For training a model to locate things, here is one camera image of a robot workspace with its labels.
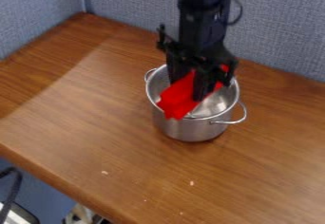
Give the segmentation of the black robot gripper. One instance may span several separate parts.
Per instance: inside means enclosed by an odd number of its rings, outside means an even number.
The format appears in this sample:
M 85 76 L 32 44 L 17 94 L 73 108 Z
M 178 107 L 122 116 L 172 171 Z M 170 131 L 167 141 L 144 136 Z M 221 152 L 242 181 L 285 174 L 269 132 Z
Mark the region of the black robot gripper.
M 179 34 L 174 39 L 166 32 L 164 24 L 158 28 L 158 48 L 166 54 L 168 80 L 174 84 L 194 70 L 192 99 L 205 100 L 215 84 L 229 86 L 234 78 L 238 59 L 226 48 L 223 41 L 229 21 L 230 4 L 210 6 L 179 4 Z

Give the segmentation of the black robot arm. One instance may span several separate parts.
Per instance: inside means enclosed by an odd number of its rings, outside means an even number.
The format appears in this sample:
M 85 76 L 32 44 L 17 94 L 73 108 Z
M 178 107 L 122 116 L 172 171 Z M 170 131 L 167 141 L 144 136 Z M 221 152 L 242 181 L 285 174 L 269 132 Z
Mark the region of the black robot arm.
M 194 72 L 190 97 L 201 102 L 217 83 L 231 84 L 238 59 L 225 46 L 225 38 L 243 7 L 238 0 L 178 0 L 178 9 L 178 37 L 172 38 L 160 24 L 156 46 L 166 55 L 172 84 Z

